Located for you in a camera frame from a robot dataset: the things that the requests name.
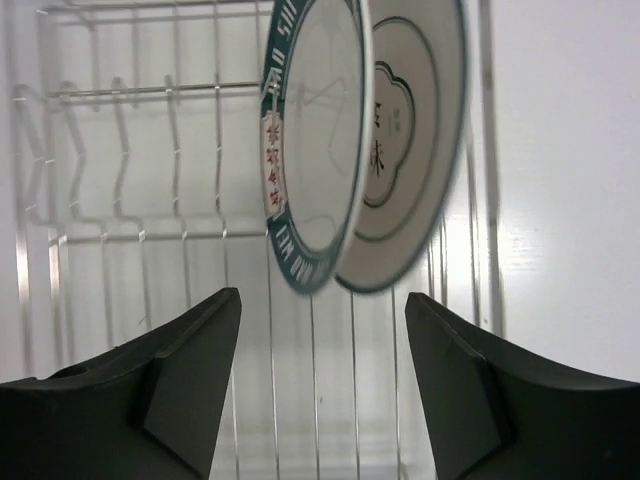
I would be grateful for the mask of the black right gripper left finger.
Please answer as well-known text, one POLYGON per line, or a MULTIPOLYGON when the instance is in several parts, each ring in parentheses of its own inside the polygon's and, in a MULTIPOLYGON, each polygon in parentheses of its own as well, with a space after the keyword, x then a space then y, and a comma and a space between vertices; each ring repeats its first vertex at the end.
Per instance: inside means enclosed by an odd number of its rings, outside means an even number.
POLYGON ((208 478, 241 313, 225 287, 103 354, 2 384, 2 478, 208 478))

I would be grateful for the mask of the white plate thin green rim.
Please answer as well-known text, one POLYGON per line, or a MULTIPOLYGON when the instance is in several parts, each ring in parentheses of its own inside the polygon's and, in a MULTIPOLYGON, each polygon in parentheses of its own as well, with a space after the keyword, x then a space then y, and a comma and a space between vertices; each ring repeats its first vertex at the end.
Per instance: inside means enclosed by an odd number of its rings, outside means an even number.
POLYGON ((359 294, 386 290, 419 262, 457 168, 468 106, 461 1, 373 1, 373 131, 354 237, 336 273, 359 294))

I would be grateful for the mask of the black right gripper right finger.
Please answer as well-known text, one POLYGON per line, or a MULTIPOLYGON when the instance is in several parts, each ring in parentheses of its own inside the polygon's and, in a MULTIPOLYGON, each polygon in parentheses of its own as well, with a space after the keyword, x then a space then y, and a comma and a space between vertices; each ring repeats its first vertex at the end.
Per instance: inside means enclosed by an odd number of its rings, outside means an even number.
POLYGON ((405 318, 438 478, 638 478, 638 383, 546 359, 424 293, 405 318))

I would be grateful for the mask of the white plate wide green band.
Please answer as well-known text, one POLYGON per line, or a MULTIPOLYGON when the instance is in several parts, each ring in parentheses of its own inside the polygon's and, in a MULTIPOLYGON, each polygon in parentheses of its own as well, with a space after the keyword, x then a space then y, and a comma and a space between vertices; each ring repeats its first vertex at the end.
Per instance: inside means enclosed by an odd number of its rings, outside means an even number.
POLYGON ((277 1, 261 79, 267 235, 288 286, 333 279, 355 234, 373 132, 375 55, 366 1, 277 1))

